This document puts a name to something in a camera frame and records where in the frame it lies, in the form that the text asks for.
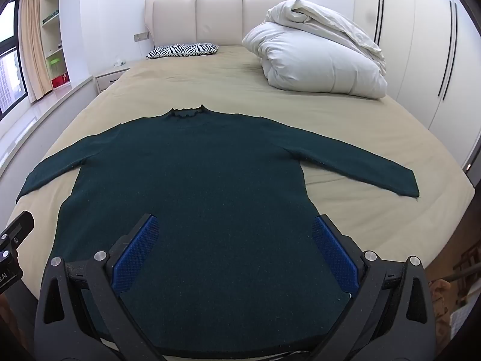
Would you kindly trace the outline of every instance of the sweater sleeve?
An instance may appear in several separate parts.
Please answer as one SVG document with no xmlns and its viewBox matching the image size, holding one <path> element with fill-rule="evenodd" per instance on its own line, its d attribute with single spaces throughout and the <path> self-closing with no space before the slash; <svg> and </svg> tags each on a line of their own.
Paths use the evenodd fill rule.
<svg viewBox="0 0 481 361">
<path fill-rule="evenodd" d="M 399 195 L 419 197 L 414 173 L 396 162 L 354 145 L 270 120 L 264 120 L 263 130 L 274 144 L 295 159 Z"/>
<path fill-rule="evenodd" d="M 120 125 L 98 135 L 87 136 L 44 159 L 28 175 L 16 202 L 56 177 L 85 164 L 88 158 L 100 153 L 117 136 L 119 129 Z"/>
</svg>

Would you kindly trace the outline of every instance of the red box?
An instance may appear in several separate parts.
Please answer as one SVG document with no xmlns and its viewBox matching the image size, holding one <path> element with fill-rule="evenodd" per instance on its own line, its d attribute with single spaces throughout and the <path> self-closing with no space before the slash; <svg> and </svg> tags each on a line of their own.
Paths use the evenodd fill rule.
<svg viewBox="0 0 481 361">
<path fill-rule="evenodd" d="M 57 88 L 58 86 L 61 86 L 62 84 L 68 83 L 70 81 L 68 77 L 68 72 L 62 74 L 61 76 L 58 76 L 52 80 L 52 87 Z"/>
</svg>

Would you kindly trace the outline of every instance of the beige curtain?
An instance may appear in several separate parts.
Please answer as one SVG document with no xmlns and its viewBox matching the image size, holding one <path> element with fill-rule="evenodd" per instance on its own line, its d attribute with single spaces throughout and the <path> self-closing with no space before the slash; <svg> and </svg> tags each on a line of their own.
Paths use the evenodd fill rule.
<svg viewBox="0 0 481 361">
<path fill-rule="evenodd" d="M 40 0 L 20 0 L 18 43 L 26 89 L 33 103 L 52 90 L 40 38 Z"/>
</svg>

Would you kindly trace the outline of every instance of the beige bed sheet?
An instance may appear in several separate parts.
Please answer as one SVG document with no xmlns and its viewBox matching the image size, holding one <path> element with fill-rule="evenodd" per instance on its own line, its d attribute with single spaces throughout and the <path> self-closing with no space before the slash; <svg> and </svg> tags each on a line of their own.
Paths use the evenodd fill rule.
<svg viewBox="0 0 481 361">
<path fill-rule="evenodd" d="M 66 128 L 47 156 L 119 123 L 205 105 L 221 113 L 263 116 L 333 137 L 414 171 L 420 196 L 400 197 L 311 165 L 302 165 L 309 198 L 362 250 L 382 258 L 417 255 L 427 266 L 458 225 L 474 189 L 443 145 L 394 100 L 281 91 L 268 85 L 256 56 L 220 47 L 214 56 L 146 60 L 93 100 Z M 18 202 L 35 228 L 19 248 L 23 280 L 38 297 L 61 204 L 78 169 Z"/>
</svg>

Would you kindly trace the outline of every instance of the white duvet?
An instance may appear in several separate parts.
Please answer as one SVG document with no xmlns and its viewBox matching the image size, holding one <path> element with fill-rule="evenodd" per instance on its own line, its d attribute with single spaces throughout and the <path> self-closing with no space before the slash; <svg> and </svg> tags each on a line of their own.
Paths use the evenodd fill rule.
<svg viewBox="0 0 481 361">
<path fill-rule="evenodd" d="M 276 88 L 386 95 L 381 49 L 356 24 L 320 5 L 284 1 L 268 11 L 242 44 L 261 58 L 264 75 Z"/>
</svg>

